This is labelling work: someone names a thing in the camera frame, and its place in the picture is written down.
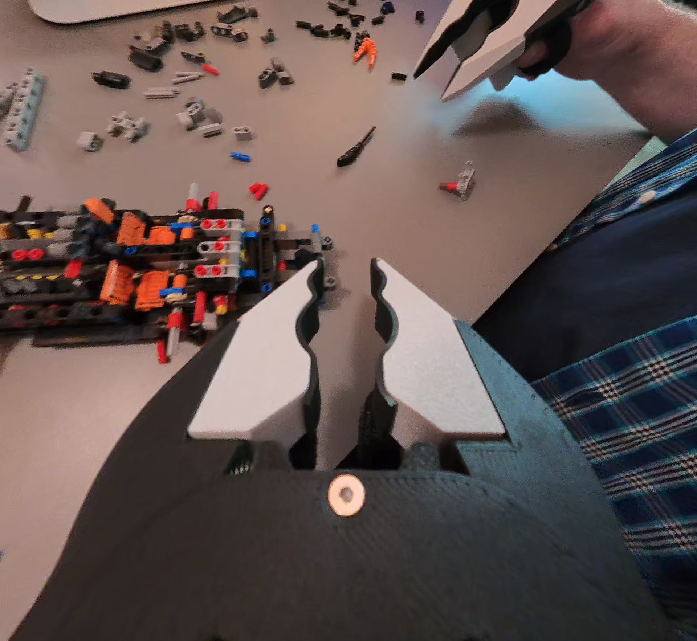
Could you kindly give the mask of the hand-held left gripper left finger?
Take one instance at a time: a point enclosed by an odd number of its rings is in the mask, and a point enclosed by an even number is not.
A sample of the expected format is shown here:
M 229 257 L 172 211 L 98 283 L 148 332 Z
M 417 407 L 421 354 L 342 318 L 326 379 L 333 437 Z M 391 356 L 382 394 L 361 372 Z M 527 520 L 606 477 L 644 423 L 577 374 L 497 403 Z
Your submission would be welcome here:
M 311 342 L 325 267 L 313 259 L 244 314 L 189 423 L 197 440 L 276 442 L 317 451 L 321 395 Z

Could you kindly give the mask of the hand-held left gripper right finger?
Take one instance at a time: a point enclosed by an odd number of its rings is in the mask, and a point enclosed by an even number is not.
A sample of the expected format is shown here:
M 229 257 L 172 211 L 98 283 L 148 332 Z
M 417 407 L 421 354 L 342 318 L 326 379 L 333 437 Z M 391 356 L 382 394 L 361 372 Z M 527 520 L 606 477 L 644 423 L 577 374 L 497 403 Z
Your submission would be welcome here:
M 458 441 L 498 441 L 506 429 L 455 318 L 387 261 L 370 262 L 379 437 L 404 451 Z

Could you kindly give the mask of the partly built lego car model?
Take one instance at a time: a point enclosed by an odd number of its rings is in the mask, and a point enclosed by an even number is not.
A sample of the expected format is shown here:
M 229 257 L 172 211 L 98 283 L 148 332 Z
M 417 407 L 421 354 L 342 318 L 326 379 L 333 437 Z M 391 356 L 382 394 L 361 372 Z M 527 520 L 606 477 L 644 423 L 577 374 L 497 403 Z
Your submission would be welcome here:
M 168 215 L 120 209 L 107 198 L 76 210 L 33 210 L 22 196 L 1 211 L 1 338 L 37 348 L 167 342 L 202 346 L 262 302 L 333 239 L 318 224 L 292 237 L 264 205 L 245 213 L 201 199 Z

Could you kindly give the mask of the black lego spike piece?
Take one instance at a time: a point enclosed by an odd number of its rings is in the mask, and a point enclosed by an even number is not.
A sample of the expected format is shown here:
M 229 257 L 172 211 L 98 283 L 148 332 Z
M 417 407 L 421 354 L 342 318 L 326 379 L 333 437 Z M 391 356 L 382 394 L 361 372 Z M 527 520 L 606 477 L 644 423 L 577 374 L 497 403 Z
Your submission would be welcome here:
M 372 139 L 376 126 L 371 126 L 367 133 L 359 140 L 355 145 L 350 147 L 341 156 L 337 158 L 336 166 L 337 168 L 344 168 L 350 166 L 356 162 L 356 160 L 361 156 L 365 147 Z

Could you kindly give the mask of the pile of dark lego connectors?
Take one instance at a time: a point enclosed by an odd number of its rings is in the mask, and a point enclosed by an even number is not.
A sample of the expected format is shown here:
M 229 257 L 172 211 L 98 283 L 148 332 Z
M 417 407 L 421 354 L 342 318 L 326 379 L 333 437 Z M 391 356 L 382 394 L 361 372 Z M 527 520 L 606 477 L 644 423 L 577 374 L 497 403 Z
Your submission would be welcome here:
M 210 32 L 216 37 L 243 43 L 248 40 L 248 33 L 242 28 L 235 27 L 234 24 L 257 17 L 258 10 L 255 7 L 235 5 L 225 12 L 217 13 L 216 23 L 210 26 Z M 206 29 L 200 21 L 195 21 L 193 25 L 189 25 L 187 23 L 172 24 L 163 20 L 150 37 L 134 36 L 135 44 L 129 46 L 127 60 L 136 68 L 146 72 L 159 72 L 164 67 L 162 56 L 172 44 L 178 41 L 194 43 L 205 35 Z M 100 86 L 119 90 L 128 89 L 131 82 L 125 74 L 109 70 L 92 72 L 91 78 Z M 283 86 L 294 84 L 294 78 L 288 72 L 285 64 L 278 60 L 272 60 L 270 67 L 262 71 L 258 77 L 258 84 L 261 88 L 268 88 L 275 81 Z

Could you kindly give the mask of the person's right forearm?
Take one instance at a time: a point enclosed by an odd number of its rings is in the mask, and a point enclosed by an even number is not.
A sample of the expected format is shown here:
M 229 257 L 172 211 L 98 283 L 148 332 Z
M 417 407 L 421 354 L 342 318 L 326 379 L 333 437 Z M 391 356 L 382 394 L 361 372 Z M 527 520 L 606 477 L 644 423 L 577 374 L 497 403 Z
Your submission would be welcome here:
M 599 0 L 604 36 L 597 80 L 665 143 L 696 129 L 696 11 L 665 0 Z

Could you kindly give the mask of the group of light grey lego pieces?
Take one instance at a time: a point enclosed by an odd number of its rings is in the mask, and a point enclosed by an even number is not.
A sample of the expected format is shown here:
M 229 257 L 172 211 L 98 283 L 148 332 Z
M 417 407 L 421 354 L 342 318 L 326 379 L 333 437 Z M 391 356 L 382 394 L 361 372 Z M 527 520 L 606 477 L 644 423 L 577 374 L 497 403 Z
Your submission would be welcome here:
M 148 88 L 144 90 L 146 99 L 174 99 L 179 96 L 176 87 L 191 81 L 197 81 L 204 77 L 201 71 L 178 71 L 170 81 L 168 87 Z M 92 80 L 100 86 L 125 90 L 130 86 L 130 78 L 126 75 L 99 71 L 91 74 Z M 179 125 L 185 131 L 198 131 L 204 138 L 209 139 L 221 135 L 224 132 L 220 114 L 212 108 L 207 108 L 203 99 L 193 97 L 184 104 L 184 109 L 176 114 Z M 126 111 L 113 115 L 109 119 L 106 133 L 109 136 L 124 139 L 135 143 L 142 139 L 149 130 L 148 121 L 143 118 L 134 118 Z M 84 152 L 97 152 L 103 144 L 102 137 L 93 131 L 83 131 L 76 140 L 76 145 Z

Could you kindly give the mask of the person's right hand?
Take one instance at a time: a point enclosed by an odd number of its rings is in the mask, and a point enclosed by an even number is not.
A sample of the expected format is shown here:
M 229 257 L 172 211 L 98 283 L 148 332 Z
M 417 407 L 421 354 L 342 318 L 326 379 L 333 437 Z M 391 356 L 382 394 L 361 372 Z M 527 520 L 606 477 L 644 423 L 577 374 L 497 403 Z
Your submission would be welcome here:
M 622 18 L 623 0 L 595 0 L 571 20 L 570 48 L 553 69 L 569 79 L 596 79 L 621 41 Z

